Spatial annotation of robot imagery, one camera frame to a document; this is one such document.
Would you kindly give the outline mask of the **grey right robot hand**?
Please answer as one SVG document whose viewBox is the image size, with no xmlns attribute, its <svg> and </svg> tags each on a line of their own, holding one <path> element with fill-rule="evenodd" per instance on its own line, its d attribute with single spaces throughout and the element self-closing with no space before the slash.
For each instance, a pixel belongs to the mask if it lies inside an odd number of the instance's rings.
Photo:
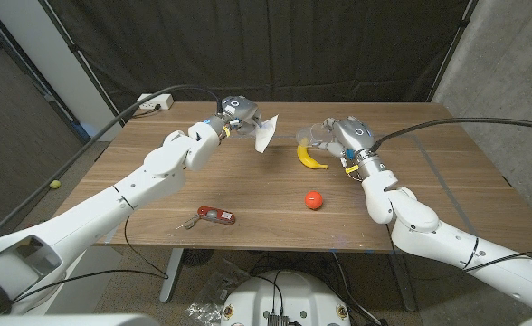
<svg viewBox="0 0 532 326">
<path fill-rule="evenodd" d="M 328 137 L 318 144 L 319 149 L 328 151 L 336 158 L 355 158 L 372 153 L 374 137 L 367 125 L 353 116 L 344 120 L 327 118 L 322 123 Z"/>
</svg>

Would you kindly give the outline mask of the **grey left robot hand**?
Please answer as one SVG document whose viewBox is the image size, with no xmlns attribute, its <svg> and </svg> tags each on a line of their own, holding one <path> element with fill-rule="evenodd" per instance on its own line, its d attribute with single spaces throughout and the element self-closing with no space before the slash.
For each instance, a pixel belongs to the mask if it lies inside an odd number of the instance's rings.
<svg viewBox="0 0 532 326">
<path fill-rule="evenodd" d="M 221 101 L 223 118 L 229 131 L 235 130 L 242 135 L 256 135 L 261 126 L 261 113 L 258 105 L 243 97 L 229 96 Z"/>
</svg>

